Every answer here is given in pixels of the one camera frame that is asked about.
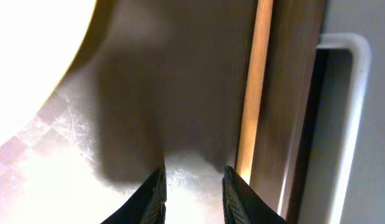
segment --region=wooden stick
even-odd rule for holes
[[[259,0],[256,21],[254,23],[248,82],[244,96],[241,136],[239,139],[238,159],[236,161],[237,173],[248,184],[250,182],[254,144],[256,142],[271,14],[272,0]]]

